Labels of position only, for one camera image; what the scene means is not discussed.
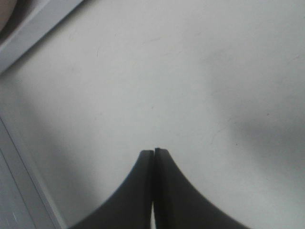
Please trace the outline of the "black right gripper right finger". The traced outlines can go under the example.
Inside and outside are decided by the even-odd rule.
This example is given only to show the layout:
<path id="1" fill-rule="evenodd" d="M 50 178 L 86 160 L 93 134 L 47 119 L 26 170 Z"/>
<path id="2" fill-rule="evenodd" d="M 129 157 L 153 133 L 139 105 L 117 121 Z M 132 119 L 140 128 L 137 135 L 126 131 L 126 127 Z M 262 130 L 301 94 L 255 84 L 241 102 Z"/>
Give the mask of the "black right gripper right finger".
<path id="1" fill-rule="evenodd" d="M 166 149 L 155 149 L 152 187 L 158 229 L 243 228 L 192 186 Z"/>

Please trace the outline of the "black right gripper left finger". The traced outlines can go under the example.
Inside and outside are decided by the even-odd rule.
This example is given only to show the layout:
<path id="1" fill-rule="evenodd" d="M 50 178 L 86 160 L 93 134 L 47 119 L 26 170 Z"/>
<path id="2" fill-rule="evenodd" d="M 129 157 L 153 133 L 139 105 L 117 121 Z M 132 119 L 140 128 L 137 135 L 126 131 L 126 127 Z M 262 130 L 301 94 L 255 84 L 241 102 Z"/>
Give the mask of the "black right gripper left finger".
<path id="1" fill-rule="evenodd" d="M 73 229 L 149 229 L 152 211 L 154 151 L 140 152 L 117 190 Z"/>

